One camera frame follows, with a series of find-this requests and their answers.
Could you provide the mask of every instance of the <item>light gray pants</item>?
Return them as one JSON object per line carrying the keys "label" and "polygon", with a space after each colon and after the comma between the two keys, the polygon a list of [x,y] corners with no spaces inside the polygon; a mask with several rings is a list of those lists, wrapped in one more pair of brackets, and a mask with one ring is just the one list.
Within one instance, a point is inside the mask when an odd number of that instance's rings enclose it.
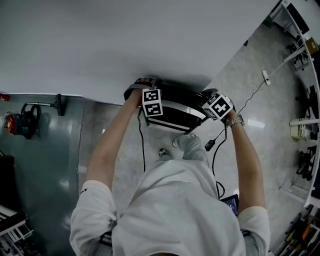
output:
{"label": "light gray pants", "polygon": [[[183,151],[182,159],[199,160],[204,162],[207,166],[209,165],[208,158],[202,148],[201,140],[199,137],[181,135],[174,140],[174,144],[177,145],[181,151]],[[171,159],[171,155],[165,154],[163,157],[160,158],[160,161],[168,161]]]}

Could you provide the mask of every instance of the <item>desk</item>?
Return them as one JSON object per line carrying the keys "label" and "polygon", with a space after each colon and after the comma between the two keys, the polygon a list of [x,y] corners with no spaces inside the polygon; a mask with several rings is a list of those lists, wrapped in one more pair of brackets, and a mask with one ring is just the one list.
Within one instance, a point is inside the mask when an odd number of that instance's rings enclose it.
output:
{"label": "desk", "polygon": [[[301,37],[301,40],[303,42],[303,47],[301,47],[301,49],[303,50],[298,50],[297,52],[291,54],[290,56],[288,56],[287,58],[285,58],[283,60],[283,62],[288,62],[289,60],[291,60],[292,58],[294,58],[297,54],[299,54],[299,52],[302,52],[302,51],[306,51],[307,53],[307,57],[308,57],[308,61],[309,61],[309,64],[311,65],[312,67],[312,70],[313,70],[313,74],[314,74],[314,77],[315,77],[315,81],[316,81],[316,84],[314,85],[315,87],[315,92],[317,93],[317,102],[318,102],[318,108],[319,108],[319,111],[320,111],[320,88],[319,88],[319,81],[318,81],[318,77],[317,77],[317,73],[316,73],[316,69],[315,69],[315,66],[314,66],[314,63],[313,63],[313,59],[310,55],[310,52],[308,50],[308,47],[306,46],[306,39],[308,39],[306,37],[306,34],[302,34],[301,33],[301,30],[299,29],[297,23],[295,22],[295,20],[293,19],[293,17],[291,16],[291,14],[288,12],[287,10],[287,7],[288,6],[288,1],[283,1],[279,7],[278,7],[278,10],[276,10],[278,13],[279,12],[283,12],[285,13],[285,15],[288,17],[289,19],[289,25],[292,26],[296,32],[298,33],[298,35]],[[303,120],[303,121],[291,121],[290,123],[290,126],[298,126],[298,125],[302,125],[302,124],[320,124],[320,120],[319,119],[309,119],[309,120]],[[310,188],[309,189],[303,189],[301,187],[298,187],[294,184],[292,184],[292,187],[291,187],[291,190],[287,190],[287,189],[284,189],[283,187],[280,187],[279,188],[279,191],[281,191],[282,193],[285,193],[287,194],[288,196],[304,203],[304,207],[307,207],[308,205],[313,205],[313,206],[316,206],[318,208],[320,208],[320,199],[317,199],[315,197],[313,197],[311,195],[312,191],[314,190],[314,187],[315,187],[315,179],[316,179],[316,176],[317,176],[317,173],[318,173],[318,168],[319,168],[319,161],[320,161],[320,138],[317,139],[317,142],[316,142],[316,152],[315,152],[315,160],[314,160],[314,166],[313,166],[313,169],[312,169],[312,180],[311,180],[311,185],[310,185]],[[306,197],[305,198],[302,198],[298,195],[295,194],[295,191],[299,191],[301,193],[304,193],[306,194]]]}

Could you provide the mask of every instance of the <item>white t-shirt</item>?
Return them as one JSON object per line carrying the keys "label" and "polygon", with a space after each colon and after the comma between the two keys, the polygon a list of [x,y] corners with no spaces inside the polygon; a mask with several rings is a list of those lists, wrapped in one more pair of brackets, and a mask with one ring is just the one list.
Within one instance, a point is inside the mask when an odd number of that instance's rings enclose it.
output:
{"label": "white t-shirt", "polygon": [[109,251],[100,241],[112,231],[115,256],[267,255],[267,211],[254,206],[237,218],[217,198],[215,178],[198,160],[154,163],[118,219],[109,188],[90,180],[84,183],[72,214],[70,243],[76,255],[107,256]]}

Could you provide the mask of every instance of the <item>sneaker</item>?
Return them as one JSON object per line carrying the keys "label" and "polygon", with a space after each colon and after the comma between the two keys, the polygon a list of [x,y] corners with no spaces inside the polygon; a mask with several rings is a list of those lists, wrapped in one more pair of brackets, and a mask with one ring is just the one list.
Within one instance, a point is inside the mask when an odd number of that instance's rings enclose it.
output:
{"label": "sneaker", "polygon": [[[196,137],[195,134],[184,134],[184,135],[180,135],[180,136],[189,136],[190,138]],[[177,139],[178,139],[180,136],[176,137],[176,138],[172,141],[172,146],[173,146],[174,148],[177,148],[177,147],[178,147]]]}
{"label": "sneaker", "polygon": [[159,150],[159,157],[162,158],[164,155],[169,155],[169,152],[166,149],[161,148]]}

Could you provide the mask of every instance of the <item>silver watch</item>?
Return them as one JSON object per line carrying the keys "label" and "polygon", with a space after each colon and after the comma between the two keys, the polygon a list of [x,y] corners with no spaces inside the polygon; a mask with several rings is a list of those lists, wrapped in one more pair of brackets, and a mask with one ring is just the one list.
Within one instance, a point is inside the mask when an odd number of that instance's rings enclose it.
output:
{"label": "silver watch", "polygon": [[241,123],[242,126],[245,126],[245,122],[240,114],[234,119],[228,120],[227,122],[228,126],[230,127],[232,127],[234,124],[237,124],[237,123]]}

